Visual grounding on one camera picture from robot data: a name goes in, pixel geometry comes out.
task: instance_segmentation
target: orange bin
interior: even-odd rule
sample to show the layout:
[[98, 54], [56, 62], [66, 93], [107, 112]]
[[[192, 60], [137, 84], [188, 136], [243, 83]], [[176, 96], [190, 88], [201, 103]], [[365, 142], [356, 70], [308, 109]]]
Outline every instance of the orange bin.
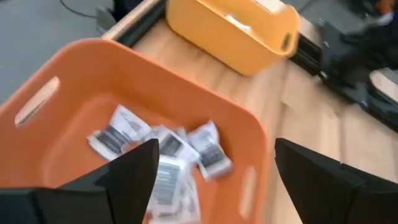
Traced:
[[108, 125], [118, 104], [150, 125], [192, 130], [212, 119], [234, 167], [209, 181], [194, 170], [202, 223], [262, 222], [268, 158], [259, 121], [108, 40], [60, 50], [1, 106], [0, 187], [58, 187], [105, 164], [86, 138]]

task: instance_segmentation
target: wooden surface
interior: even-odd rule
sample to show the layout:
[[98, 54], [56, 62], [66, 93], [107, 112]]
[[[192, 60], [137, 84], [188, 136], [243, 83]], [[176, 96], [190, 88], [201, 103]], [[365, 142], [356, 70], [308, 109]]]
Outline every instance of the wooden surface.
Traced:
[[[165, 21], [158, 22], [134, 50], [253, 112], [266, 128], [271, 158], [274, 139], [283, 137], [398, 181], [398, 135], [358, 106], [347, 104], [289, 60], [255, 77], [244, 77], [173, 33]], [[273, 169], [265, 223], [301, 223], [274, 160], [270, 163]]]

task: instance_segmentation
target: yellow bin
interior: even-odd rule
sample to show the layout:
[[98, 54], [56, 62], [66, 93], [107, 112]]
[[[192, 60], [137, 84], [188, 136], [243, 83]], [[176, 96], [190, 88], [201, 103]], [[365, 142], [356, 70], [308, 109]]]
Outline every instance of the yellow bin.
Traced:
[[300, 16], [289, 5], [270, 12], [254, 0], [168, 0], [176, 33], [243, 75], [295, 53]]

